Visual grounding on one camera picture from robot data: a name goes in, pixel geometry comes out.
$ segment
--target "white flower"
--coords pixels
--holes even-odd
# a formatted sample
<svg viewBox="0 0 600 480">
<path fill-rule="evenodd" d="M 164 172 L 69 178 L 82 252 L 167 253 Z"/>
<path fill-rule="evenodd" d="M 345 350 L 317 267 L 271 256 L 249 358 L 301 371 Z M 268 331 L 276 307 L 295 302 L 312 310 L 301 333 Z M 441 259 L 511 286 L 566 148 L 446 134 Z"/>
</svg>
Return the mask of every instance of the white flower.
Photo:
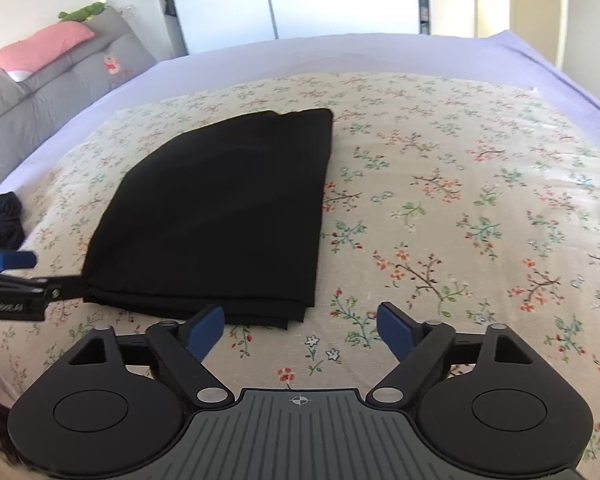
<svg viewBox="0 0 600 480">
<path fill-rule="evenodd" d="M 339 361 L 340 360 L 340 350 L 336 348 L 329 348 L 325 354 L 327 354 L 327 359 L 329 361 Z"/>
<path fill-rule="evenodd" d="M 307 336 L 306 341 L 304 342 L 309 348 L 313 348 L 320 342 L 320 338 L 315 335 Z"/>
</svg>

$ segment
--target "blue pad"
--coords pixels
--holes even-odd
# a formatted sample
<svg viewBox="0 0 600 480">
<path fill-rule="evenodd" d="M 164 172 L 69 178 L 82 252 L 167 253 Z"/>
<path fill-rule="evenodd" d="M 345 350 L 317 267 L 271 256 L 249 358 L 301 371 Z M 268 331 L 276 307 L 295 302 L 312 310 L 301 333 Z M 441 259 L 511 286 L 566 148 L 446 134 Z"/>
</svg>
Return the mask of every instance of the blue pad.
<svg viewBox="0 0 600 480">
<path fill-rule="evenodd" d="M 33 269 L 38 264 L 32 251 L 0 251 L 0 272 L 8 269 Z"/>
<path fill-rule="evenodd" d="M 187 350 L 199 362 L 211 352 L 211 349 L 222 337 L 224 332 L 224 311 L 216 306 L 205 317 L 197 322 L 189 332 Z"/>
<path fill-rule="evenodd" d="M 384 305 L 378 307 L 378 333 L 398 361 L 403 361 L 416 348 L 411 329 Z"/>
</svg>

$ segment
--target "silver bolt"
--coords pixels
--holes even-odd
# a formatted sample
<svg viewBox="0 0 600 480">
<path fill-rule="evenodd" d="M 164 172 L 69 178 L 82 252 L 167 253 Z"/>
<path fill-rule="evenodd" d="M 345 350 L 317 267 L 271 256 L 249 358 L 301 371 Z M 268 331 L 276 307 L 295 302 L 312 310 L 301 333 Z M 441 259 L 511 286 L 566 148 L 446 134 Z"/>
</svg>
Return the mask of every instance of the silver bolt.
<svg viewBox="0 0 600 480">
<path fill-rule="evenodd" d="M 383 404 L 392 404 L 393 402 L 402 400 L 404 397 L 402 392 L 396 388 L 378 388 L 374 390 L 371 396 Z"/>
<path fill-rule="evenodd" d="M 229 394 L 222 388 L 204 388 L 198 392 L 198 399 L 209 404 L 222 402 L 228 396 Z"/>
</svg>

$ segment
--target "black folded cloth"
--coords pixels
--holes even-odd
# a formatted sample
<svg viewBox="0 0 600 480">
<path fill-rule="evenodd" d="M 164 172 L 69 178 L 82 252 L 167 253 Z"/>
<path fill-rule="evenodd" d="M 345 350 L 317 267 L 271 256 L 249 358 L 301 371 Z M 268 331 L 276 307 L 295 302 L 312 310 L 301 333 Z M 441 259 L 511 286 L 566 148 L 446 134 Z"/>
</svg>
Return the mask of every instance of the black folded cloth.
<svg viewBox="0 0 600 480">
<path fill-rule="evenodd" d="M 0 249 L 16 250 L 24 241 L 20 223 L 22 204 L 15 193 L 0 195 Z"/>
<path fill-rule="evenodd" d="M 286 328 L 314 305 L 333 114 L 258 112 L 181 134 L 129 171 L 98 225 L 86 301 Z"/>
</svg>

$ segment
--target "triangular cutout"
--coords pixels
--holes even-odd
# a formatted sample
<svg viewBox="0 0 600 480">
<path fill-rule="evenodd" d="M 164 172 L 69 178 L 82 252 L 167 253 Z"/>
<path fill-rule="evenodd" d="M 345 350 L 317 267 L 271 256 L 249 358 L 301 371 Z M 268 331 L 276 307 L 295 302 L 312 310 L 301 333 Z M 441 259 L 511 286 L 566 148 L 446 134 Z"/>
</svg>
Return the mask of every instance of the triangular cutout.
<svg viewBox="0 0 600 480">
<path fill-rule="evenodd" d="M 499 363 L 531 364 L 531 359 L 507 336 L 501 335 L 496 343 L 496 359 Z"/>
<path fill-rule="evenodd" d="M 104 351 L 104 341 L 101 337 L 94 337 L 87 345 L 75 356 L 70 365 L 95 365 L 107 361 Z"/>
</svg>

